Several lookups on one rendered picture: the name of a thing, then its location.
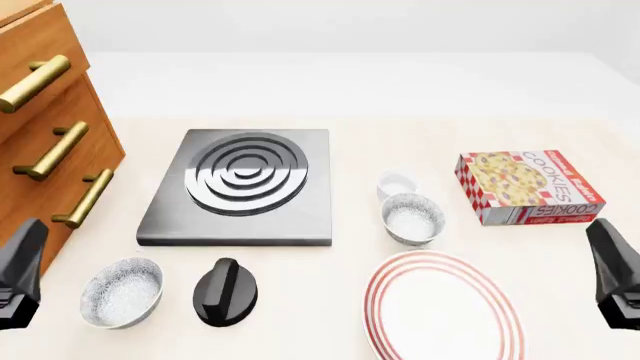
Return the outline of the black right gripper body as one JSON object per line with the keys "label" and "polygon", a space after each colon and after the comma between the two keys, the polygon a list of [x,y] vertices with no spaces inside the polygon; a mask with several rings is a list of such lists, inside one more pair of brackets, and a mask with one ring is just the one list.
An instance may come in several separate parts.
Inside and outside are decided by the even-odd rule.
{"label": "black right gripper body", "polygon": [[606,293],[598,289],[596,302],[611,329],[640,331],[640,288],[622,293]]}

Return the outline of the wooden drawer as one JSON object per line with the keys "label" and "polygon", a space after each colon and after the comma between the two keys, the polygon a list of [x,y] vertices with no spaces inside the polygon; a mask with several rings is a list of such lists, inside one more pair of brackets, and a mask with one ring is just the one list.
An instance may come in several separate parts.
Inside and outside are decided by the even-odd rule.
{"label": "wooden drawer", "polygon": [[60,137],[52,134],[55,125],[26,125],[0,145],[0,245],[28,218],[38,218],[48,227],[40,272],[45,273],[72,233],[53,215],[67,215],[91,187],[84,176],[97,176],[102,170],[115,170],[123,152],[102,122],[89,125],[89,131],[58,164],[47,179],[38,182],[13,173],[13,167],[35,164]]}
{"label": "wooden drawer", "polygon": [[45,110],[26,122],[20,129],[26,125],[45,124],[55,125],[55,128],[70,128],[76,122],[80,121],[86,122],[88,125],[97,122],[104,123],[110,131],[116,145],[121,149],[117,137],[113,135],[110,122],[95,96],[92,86],[84,79],[74,82],[52,101]]}
{"label": "wooden drawer", "polygon": [[0,143],[44,110],[89,68],[85,53],[60,4],[47,5],[0,28],[0,94],[32,71],[31,62],[65,56],[70,68],[15,113],[0,112]]}

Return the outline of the small white ramekin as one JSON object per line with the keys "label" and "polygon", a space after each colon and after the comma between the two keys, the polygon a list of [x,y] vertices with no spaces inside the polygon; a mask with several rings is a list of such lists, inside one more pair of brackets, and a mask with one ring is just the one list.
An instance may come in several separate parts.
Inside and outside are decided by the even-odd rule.
{"label": "small white ramekin", "polygon": [[385,170],[377,180],[377,197],[384,202],[395,194],[417,193],[418,185],[408,176],[393,170]]}

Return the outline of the round black stove knob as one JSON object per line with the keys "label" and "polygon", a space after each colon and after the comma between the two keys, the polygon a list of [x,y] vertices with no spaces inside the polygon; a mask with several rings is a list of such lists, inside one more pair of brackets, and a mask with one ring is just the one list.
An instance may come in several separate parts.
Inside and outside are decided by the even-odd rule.
{"label": "round black stove knob", "polygon": [[193,308],[203,323],[221,328],[248,317],[257,299],[254,275],[236,260],[223,257],[196,284]]}

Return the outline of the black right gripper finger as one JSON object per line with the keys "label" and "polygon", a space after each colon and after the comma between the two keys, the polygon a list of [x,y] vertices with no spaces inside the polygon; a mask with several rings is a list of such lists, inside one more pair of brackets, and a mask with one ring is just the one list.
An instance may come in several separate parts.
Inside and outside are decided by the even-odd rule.
{"label": "black right gripper finger", "polygon": [[611,295],[640,294],[640,254],[605,218],[586,229],[596,270],[596,299]]}

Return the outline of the patterned black-white bowl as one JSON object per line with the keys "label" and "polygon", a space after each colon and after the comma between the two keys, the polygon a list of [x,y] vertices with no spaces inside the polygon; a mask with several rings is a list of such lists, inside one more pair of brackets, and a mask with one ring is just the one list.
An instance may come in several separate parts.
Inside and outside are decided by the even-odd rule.
{"label": "patterned black-white bowl", "polygon": [[130,257],[98,272],[80,296],[80,314],[100,329],[126,329],[146,319],[163,294],[164,276],[153,260]]}
{"label": "patterned black-white bowl", "polygon": [[386,232],[403,245],[424,246],[445,228],[445,214],[433,200],[422,194],[400,193],[381,203],[380,215]]}

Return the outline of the flat black stove plate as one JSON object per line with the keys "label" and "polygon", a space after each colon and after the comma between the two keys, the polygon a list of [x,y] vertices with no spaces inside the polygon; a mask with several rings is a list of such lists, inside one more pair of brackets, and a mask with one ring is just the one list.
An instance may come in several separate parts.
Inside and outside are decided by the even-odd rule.
{"label": "flat black stove plate", "polygon": [[142,246],[331,245],[329,131],[187,131],[136,240]]}

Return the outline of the white plate with red rings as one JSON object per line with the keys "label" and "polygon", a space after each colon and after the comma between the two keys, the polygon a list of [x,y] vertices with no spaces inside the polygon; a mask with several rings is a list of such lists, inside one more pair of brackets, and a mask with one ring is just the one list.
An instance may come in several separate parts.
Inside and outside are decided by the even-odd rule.
{"label": "white plate with red rings", "polygon": [[526,360],[515,306],[496,282],[440,251],[404,251],[372,272],[363,328],[378,360]]}

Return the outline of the red-white cookies box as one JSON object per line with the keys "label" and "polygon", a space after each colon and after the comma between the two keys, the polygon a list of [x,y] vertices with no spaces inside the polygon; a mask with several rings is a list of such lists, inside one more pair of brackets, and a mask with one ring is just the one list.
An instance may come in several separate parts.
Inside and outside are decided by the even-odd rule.
{"label": "red-white cookies box", "polygon": [[585,223],[606,205],[557,150],[466,152],[454,173],[484,226]]}

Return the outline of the wooden cabinet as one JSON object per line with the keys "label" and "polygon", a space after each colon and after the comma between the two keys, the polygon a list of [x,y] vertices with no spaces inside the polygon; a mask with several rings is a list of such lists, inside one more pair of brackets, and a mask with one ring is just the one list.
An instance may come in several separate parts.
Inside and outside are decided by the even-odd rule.
{"label": "wooden cabinet", "polygon": [[[37,11],[40,8],[43,8],[43,7],[47,6],[47,5],[53,5],[53,4],[62,5],[59,2],[55,2],[55,0],[0,0],[0,28],[3,27],[3,26],[6,26],[9,23],[13,23],[15,20],[18,20],[18,19],[20,19],[22,17],[25,17],[26,15],[31,14],[32,12]],[[89,78],[89,76],[87,74],[87,71],[85,72],[85,74],[83,74],[77,80],[81,80],[81,79],[87,80],[88,83],[90,84],[90,86],[92,86],[93,91],[95,92],[95,96],[96,96],[97,100],[101,104],[101,101],[100,101],[100,99],[99,99],[99,97],[98,97],[98,95],[97,95],[97,93],[96,93],[96,91],[94,89],[93,84],[91,83],[91,80],[90,80],[90,78]],[[114,131],[112,125],[111,125],[111,129],[112,129],[113,135],[115,137],[117,137],[117,134]],[[118,143],[119,143],[119,145],[120,145],[120,147],[122,149],[123,155],[125,157],[125,151],[124,151],[124,149],[123,149],[118,137],[117,137],[117,140],[118,140]]]}

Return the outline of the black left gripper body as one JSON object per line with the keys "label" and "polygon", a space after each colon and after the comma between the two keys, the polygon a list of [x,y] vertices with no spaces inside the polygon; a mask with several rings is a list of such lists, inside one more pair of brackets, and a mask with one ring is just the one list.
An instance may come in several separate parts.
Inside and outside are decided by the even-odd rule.
{"label": "black left gripper body", "polygon": [[39,308],[39,302],[25,294],[0,288],[0,331],[25,329]]}

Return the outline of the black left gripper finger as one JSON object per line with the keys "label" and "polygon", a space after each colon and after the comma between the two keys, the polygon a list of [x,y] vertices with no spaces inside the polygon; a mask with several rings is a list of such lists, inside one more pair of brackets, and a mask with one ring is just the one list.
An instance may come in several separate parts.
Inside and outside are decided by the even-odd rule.
{"label": "black left gripper finger", "polygon": [[14,294],[41,299],[40,267],[48,227],[38,218],[28,218],[0,248],[0,287]]}

